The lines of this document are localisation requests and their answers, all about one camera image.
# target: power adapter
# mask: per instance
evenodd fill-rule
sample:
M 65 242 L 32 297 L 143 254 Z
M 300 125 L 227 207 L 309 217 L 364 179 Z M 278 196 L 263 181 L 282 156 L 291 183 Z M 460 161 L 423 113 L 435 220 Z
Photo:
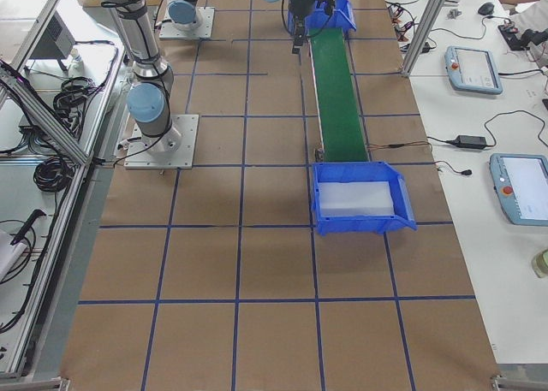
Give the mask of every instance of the power adapter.
M 400 52 L 401 53 L 407 53 L 409 50 L 409 44 L 405 44 L 404 46 L 400 47 Z M 422 46 L 422 50 L 420 51 L 420 53 L 428 53 L 430 50 L 432 50 L 432 47 L 430 46 L 430 44 L 428 42 L 425 42 L 425 45 Z
M 475 149 L 483 150 L 487 147 L 485 137 L 482 136 L 467 136 L 460 134 L 454 140 L 447 140 L 446 143 L 458 147 L 460 149 Z

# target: metal mounting plate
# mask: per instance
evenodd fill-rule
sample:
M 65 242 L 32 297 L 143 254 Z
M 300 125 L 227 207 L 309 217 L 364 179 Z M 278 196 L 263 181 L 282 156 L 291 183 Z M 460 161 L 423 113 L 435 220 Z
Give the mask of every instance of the metal mounting plate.
M 125 160 L 126 169 L 191 169 L 194 160 L 194 147 L 198 133 L 198 115 L 172 115 L 174 126 L 182 134 L 181 145 L 173 152 L 151 154 L 143 143 L 129 145 L 128 154 L 138 153 Z M 140 130 L 135 124 L 132 137 L 140 137 Z
M 165 14 L 160 31 L 160 40 L 198 40 L 211 39 L 211 30 L 213 29 L 213 17 L 215 16 L 215 8 L 196 8 L 202 14 L 204 22 L 197 29 L 191 31 L 183 31 L 173 26 L 170 21 L 170 15 Z

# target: white table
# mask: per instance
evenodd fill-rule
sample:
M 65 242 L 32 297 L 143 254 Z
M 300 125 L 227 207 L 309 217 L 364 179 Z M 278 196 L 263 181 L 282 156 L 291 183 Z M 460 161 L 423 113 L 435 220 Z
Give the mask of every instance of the white table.
M 426 1 L 405 7 L 420 18 Z M 448 20 L 446 16 L 451 8 L 445 7 L 434 27 L 480 36 L 481 16 L 476 11 L 487 1 L 496 4 L 494 15 L 505 16 L 497 0 L 461 0 L 462 15 Z M 443 31 L 431 33 L 438 47 L 421 55 L 411 73 L 414 95 L 428 135 L 439 139 L 453 139 L 458 134 L 481 135 L 491 143 L 483 123 L 496 113 L 518 109 L 548 121 L 548 111 L 541 101 L 548 98 L 544 93 L 546 77 L 541 74 L 526 79 L 503 79 L 504 91 L 499 96 L 456 92 L 450 86 L 444 69 L 444 53 L 449 45 L 490 50 L 500 72 L 536 68 L 523 52 L 509 53 L 496 29 L 502 22 L 485 20 L 487 32 L 481 40 L 459 39 Z M 506 219 L 494 193 L 488 165 L 489 157 L 495 152 L 547 155 L 546 147 L 536 139 L 540 127 L 539 121 L 522 113 L 501 116 L 489 125 L 498 142 L 492 150 L 433 147 L 436 160 L 447 160 L 456 169 L 473 171 L 472 176 L 464 177 L 444 169 L 440 178 L 499 364 L 548 363 L 545 346 L 548 344 L 548 279 L 539 279 L 531 268 L 533 256 L 548 248 L 548 228 L 516 226 Z M 548 141 L 548 131 L 543 133 L 543 139 Z

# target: white foam block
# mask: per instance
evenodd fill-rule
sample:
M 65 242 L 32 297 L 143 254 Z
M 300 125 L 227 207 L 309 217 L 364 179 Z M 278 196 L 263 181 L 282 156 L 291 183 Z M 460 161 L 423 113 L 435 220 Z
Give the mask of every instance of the white foam block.
M 17 258 L 25 251 L 27 246 L 23 243 L 17 243 L 12 246 L 13 237 L 3 230 L 0 230 L 0 281 L 8 274 L 8 271 L 14 266 Z
M 324 217 L 394 216 L 388 181 L 319 183 L 319 207 Z

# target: computer mouse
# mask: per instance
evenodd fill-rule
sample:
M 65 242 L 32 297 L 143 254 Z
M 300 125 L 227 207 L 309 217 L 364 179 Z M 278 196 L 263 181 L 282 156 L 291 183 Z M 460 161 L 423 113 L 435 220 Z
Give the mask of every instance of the computer mouse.
M 478 13 L 483 16 L 492 15 L 495 10 L 495 5 L 491 2 L 483 3 L 479 6 Z

